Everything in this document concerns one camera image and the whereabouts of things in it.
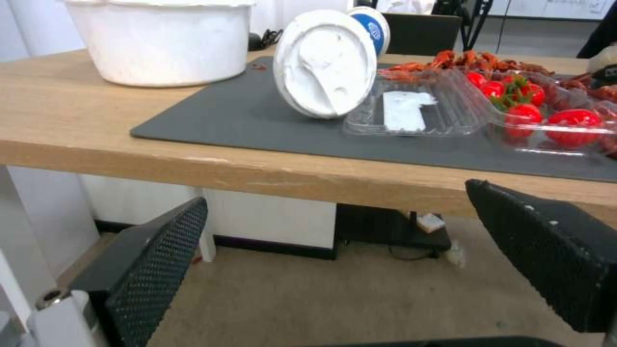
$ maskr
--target black baseboard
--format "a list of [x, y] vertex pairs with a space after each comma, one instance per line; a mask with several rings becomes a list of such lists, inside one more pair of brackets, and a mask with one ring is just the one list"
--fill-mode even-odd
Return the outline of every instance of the black baseboard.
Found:
[[[95, 219], [94, 223], [96, 224], [96, 228], [99, 230], [99, 233], [119, 233], [122, 230], [133, 226], [132, 224], [109, 222], [98, 219]], [[334, 248], [330, 249], [218, 235], [214, 235], [214, 244], [221, 247], [249, 249], [251, 251], [288, 254], [292, 256], [327, 260], [336, 259], [336, 245], [334, 245]]]
[[251, 240], [248, 238], [214, 235], [214, 244], [221, 247], [242, 248], [251, 251], [288, 254], [317, 259], [336, 259], [336, 248], [292, 245], [289, 243]]

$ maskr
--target white bucket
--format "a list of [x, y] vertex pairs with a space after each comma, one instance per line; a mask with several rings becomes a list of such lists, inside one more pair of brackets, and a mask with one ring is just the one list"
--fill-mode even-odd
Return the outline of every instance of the white bucket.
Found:
[[188, 86], [246, 68], [254, 0], [65, 0], [108, 81]]
[[369, 33], [335, 10], [297, 16], [283, 32], [273, 64], [285, 101], [318, 119], [340, 118], [356, 108], [371, 90], [376, 70]]

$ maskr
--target white lid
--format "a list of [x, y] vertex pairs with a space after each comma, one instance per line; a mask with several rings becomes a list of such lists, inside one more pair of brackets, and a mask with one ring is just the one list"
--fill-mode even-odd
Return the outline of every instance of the white lid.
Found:
[[293, 108], [329, 119], [366, 98], [376, 69], [373, 42], [359, 22], [335, 10], [315, 10], [285, 28], [273, 70], [276, 86]]
[[253, 6], [255, 0], [64, 0], [74, 4], [121, 4], [141, 6]]

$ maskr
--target white pipe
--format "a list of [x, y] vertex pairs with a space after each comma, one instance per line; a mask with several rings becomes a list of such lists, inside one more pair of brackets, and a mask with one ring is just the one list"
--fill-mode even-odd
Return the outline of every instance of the white pipe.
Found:
[[10, 305], [15, 310], [23, 328], [28, 332], [28, 317], [32, 312], [30, 304], [23, 294], [22, 287], [17, 283], [17, 279], [10, 268], [9, 262], [4, 257], [0, 249], [0, 286], [9, 298]]

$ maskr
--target carpet floor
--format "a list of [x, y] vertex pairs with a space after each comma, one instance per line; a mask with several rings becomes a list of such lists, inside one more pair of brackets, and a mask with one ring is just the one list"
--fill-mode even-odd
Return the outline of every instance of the carpet floor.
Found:
[[503, 256], [479, 221], [447, 219], [466, 266], [400, 261], [351, 243], [336, 261], [218, 248], [192, 265], [149, 342], [169, 346], [311, 346], [524, 335], [600, 346], [574, 332]]

